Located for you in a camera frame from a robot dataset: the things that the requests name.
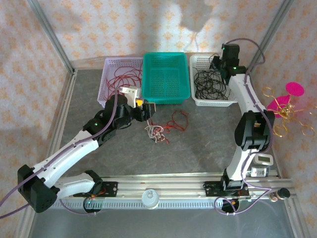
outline teal plastic basket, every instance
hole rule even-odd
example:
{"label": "teal plastic basket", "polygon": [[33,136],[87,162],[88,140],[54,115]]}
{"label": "teal plastic basket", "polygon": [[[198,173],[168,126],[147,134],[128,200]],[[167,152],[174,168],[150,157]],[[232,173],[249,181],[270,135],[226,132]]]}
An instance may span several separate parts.
{"label": "teal plastic basket", "polygon": [[181,104],[190,97],[184,53],[146,53],[143,57],[142,96],[151,103]]}

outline plastic basket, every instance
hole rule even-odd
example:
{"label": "plastic basket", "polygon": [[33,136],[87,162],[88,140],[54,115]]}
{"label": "plastic basket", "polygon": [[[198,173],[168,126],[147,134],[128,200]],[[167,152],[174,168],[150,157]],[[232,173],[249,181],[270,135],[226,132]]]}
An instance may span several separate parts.
{"label": "plastic basket", "polygon": [[181,104],[190,97],[184,53],[146,53],[143,60],[144,99],[156,104]]}
{"label": "plastic basket", "polygon": [[98,98],[97,101],[102,105],[102,107],[105,107],[106,104],[106,99],[108,98],[108,87],[106,84],[106,79],[112,79],[114,78],[114,72],[117,70],[116,75],[122,75],[129,71],[128,68],[120,68],[120,67],[134,67],[136,69],[140,69],[142,67],[143,63],[143,58],[107,58],[105,60],[105,65],[103,69],[103,74],[101,76],[101,81],[100,81],[100,87],[99,87],[99,93],[98,93]]}
{"label": "plastic basket", "polygon": [[228,107],[233,103],[237,103],[236,96],[234,93],[227,87],[226,96],[228,100],[205,100],[197,99],[195,97],[196,87],[194,84],[194,76],[197,73],[197,70],[209,69],[210,62],[209,58],[211,55],[193,55],[189,58],[189,70],[190,70],[190,85],[192,98],[194,99],[197,106],[206,106],[206,107]]}

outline patterned wallpaper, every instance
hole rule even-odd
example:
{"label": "patterned wallpaper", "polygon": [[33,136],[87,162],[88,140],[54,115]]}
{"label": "patterned wallpaper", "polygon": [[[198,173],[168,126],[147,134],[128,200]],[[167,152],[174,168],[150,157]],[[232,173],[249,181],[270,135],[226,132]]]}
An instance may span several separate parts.
{"label": "patterned wallpaper", "polygon": [[[17,170],[43,160],[67,75],[25,0],[0,5],[0,199],[17,185]],[[26,204],[16,192],[0,214]],[[0,221],[11,238],[19,214]]]}
{"label": "patterned wallpaper", "polygon": [[[282,0],[39,0],[71,61],[260,42]],[[256,52],[241,43],[242,64]]]}
{"label": "patterned wallpaper", "polygon": [[[261,101],[267,106],[271,99],[261,94],[262,87],[271,87],[276,96],[287,95],[285,84],[296,81],[305,94],[294,100],[297,119],[317,131],[317,4],[315,0],[297,0],[278,29],[269,49],[266,63],[254,73],[253,82]],[[286,137],[275,136],[274,150],[287,178],[292,178],[312,237],[317,234],[317,135],[302,135],[299,123],[288,124]]]}

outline pink disc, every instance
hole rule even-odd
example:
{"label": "pink disc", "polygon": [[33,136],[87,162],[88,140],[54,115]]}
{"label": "pink disc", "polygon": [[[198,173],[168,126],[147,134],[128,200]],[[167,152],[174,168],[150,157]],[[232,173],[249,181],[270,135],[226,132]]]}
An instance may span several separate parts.
{"label": "pink disc", "polygon": [[305,93],[305,90],[302,87],[302,85],[296,82],[290,82],[286,84],[285,88],[286,88],[286,91],[292,96],[299,97]]}
{"label": "pink disc", "polygon": [[[280,107],[281,108],[284,108],[286,106],[286,104],[289,103],[289,100],[290,100],[290,96],[287,95],[287,96],[280,96],[278,98],[276,98],[278,104],[276,103],[275,100],[273,100],[267,107],[268,110],[270,111],[274,111],[274,112],[278,112],[280,111]],[[275,114],[275,117],[276,118],[281,118],[281,116],[279,114]]]}

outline white plastic basket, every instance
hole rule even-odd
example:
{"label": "white plastic basket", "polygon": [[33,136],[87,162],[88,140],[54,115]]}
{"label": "white plastic basket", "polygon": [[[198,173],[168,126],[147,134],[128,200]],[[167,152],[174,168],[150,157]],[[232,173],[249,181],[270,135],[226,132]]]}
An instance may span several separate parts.
{"label": "white plastic basket", "polygon": [[227,87],[226,96],[228,100],[205,100],[205,99],[197,99],[195,97],[196,86],[194,84],[194,76],[197,73],[197,70],[209,69],[210,62],[209,58],[211,55],[192,55],[189,59],[189,70],[190,70],[190,85],[191,85],[191,94],[197,106],[205,106],[205,107],[228,107],[233,103],[237,103],[236,97]]}
{"label": "white plastic basket", "polygon": [[97,101],[100,103],[100,105],[104,108],[106,105],[106,99],[108,98],[108,87],[106,84],[106,79],[112,79],[114,78],[114,72],[118,69],[116,72],[116,75],[122,75],[129,71],[130,69],[127,68],[120,68],[120,67],[134,67],[136,69],[140,69],[143,63],[142,57],[132,57],[132,58],[106,58],[105,65],[103,69],[103,74],[101,76],[100,81],[100,87],[99,87],[99,93]]}

